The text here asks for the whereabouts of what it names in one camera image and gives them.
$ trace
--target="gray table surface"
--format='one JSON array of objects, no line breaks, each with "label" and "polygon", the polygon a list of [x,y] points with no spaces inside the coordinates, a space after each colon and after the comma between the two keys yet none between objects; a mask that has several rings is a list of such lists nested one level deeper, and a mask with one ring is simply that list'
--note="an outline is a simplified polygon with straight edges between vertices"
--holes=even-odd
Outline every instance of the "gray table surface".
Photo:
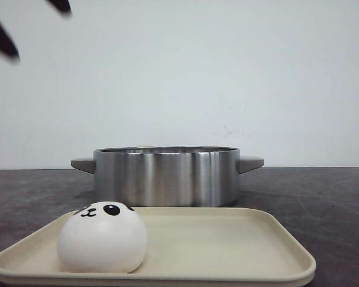
[{"label": "gray table surface", "polygon": [[[92,185],[77,170],[0,170],[0,251],[90,203]],[[234,206],[271,213],[315,257],[308,286],[359,286],[359,168],[255,170]]]}]

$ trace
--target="pot handle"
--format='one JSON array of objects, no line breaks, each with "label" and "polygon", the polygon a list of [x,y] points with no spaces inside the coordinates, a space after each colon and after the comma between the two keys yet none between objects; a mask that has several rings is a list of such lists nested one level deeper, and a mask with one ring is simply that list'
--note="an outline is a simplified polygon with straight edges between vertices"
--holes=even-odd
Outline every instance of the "pot handle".
[{"label": "pot handle", "polygon": [[264,165],[264,160],[261,157],[240,157],[238,173],[249,172],[253,169],[259,169]]},{"label": "pot handle", "polygon": [[82,170],[83,172],[94,173],[96,168],[96,163],[93,158],[77,158],[71,160],[71,166],[75,169]]}]

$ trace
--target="black eye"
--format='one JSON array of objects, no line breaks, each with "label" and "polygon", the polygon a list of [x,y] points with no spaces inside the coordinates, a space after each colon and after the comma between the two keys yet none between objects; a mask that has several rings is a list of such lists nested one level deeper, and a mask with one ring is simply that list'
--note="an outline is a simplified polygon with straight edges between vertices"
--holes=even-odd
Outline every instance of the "black eye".
[{"label": "black eye", "polygon": [[104,211],[109,215],[118,215],[120,208],[117,205],[109,204],[104,206]]},{"label": "black eye", "polygon": [[85,207],[83,207],[83,208],[81,208],[81,209],[78,210],[78,211],[76,211],[76,212],[74,213],[74,215],[78,214],[79,212],[83,211],[84,209],[87,209],[89,206],[91,206],[91,204],[90,204],[90,205],[87,205],[87,206],[85,206]]}]

